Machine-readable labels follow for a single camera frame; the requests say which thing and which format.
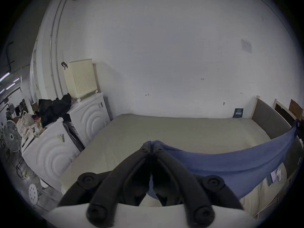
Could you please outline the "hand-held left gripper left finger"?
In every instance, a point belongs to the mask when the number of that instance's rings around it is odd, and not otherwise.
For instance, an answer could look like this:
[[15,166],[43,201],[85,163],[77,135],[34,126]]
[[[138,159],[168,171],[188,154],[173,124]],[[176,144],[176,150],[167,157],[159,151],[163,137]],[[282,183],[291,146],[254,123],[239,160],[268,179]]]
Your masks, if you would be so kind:
[[86,218],[92,225],[113,225],[125,182],[145,165],[150,157],[151,144],[146,142],[112,171],[80,174],[60,200],[58,207],[88,203]]

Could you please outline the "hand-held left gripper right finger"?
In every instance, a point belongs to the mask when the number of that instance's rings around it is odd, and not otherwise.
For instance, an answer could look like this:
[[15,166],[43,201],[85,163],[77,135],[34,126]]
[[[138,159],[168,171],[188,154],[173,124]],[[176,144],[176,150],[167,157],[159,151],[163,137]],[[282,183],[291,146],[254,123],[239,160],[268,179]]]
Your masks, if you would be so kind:
[[151,143],[153,189],[162,206],[183,204],[189,225],[211,225],[216,218],[212,206],[244,210],[221,177],[190,173],[165,147]]

